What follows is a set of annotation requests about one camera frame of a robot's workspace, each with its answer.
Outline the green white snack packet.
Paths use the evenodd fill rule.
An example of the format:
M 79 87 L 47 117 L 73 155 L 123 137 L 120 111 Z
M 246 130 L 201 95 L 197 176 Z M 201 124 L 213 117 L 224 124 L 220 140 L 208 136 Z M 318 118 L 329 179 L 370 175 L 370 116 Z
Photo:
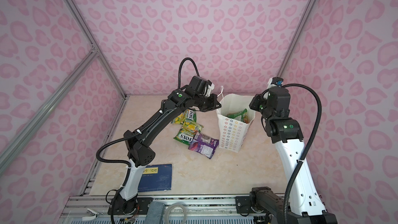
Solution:
M 248 110 L 246 108 L 242 111 L 228 114 L 227 118 L 231 118 L 231 119 L 243 122 L 243 123 L 249 123 Z

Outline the white printed paper bag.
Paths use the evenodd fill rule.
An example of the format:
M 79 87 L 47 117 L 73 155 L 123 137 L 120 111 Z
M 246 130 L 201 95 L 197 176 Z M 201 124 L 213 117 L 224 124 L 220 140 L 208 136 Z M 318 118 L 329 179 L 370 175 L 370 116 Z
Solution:
M 220 148 L 239 152 L 256 115 L 256 112 L 249 108 L 249 104 L 252 99 L 253 97 L 250 95 L 239 95 L 233 93 L 220 96 L 222 107 L 216 110 L 220 131 Z M 243 123 L 227 118 L 228 114 L 242 111 L 245 108 L 248 110 L 249 123 Z

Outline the purple candy packet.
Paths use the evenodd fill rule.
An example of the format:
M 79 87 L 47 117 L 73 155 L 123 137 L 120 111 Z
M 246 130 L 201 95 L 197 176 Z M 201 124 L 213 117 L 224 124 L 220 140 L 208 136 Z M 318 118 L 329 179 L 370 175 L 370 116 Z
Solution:
M 219 140 L 197 132 L 188 149 L 211 159 L 219 145 Z

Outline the green Fox's spring tea packet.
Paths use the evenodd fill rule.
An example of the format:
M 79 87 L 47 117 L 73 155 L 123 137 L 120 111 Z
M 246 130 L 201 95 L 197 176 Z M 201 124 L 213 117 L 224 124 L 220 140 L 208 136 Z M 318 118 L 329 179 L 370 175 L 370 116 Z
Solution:
M 174 137 L 174 140 L 190 145 L 195 135 L 200 133 L 202 129 L 203 126 L 201 124 L 188 119 L 183 123 L 177 135 Z

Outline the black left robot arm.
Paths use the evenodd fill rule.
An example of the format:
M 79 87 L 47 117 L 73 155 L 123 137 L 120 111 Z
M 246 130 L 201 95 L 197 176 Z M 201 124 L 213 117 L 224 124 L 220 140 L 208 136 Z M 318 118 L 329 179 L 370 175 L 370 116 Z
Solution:
M 102 163 L 121 163 L 126 165 L 126 176 L 119 189 L 109 203 L 108 214 L 116 215 L 138 214 L 138 186 L 146 166 L 155 158 L 155 152 L 150 145 L 163 129 L 173 119 L 185 110 L 196 107 L 200 112 L 210 112 L 221 108 L 218 96 L 212 92 L 214 84 L 202 78 L 198 67 L 193 66 L 196 75 L 188 85 L 178 84 L 177 89 L 161 102 L 160 109 L 141 127 L 134 131 L 126 131 L 120 139 L 111 141 L 96 152 L 96 159 Z M 120 142 L 127 147 L 127 160 L 105 159 L 101 156 L 103 150 Z

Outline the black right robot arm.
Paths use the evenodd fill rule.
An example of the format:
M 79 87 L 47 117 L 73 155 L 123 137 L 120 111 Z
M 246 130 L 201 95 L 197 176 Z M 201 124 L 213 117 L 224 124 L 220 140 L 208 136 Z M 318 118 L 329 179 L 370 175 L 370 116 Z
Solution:
M 289 87 L 305 89 L 315 98 L 317 114 L 308 142 L 304 141 L 298 121 L 290 117 Z M 279 224 L 337 223 L 336 216 L 326 210 L 306 161 L 322 115 L 319 95 L 306 85 L 284 85 L 281 78 L 274 78 L 266 90 L 255 95 L 249 107 L 261 114 L 262 126 L 276 146 L 288 183 L 283 197 L 269 187 L 255 187 L 249 196 L 236 197 L 237 213 L 243 217 L 262 214 L 260 222 L 264 224 L 269 224 L 273 218 Z

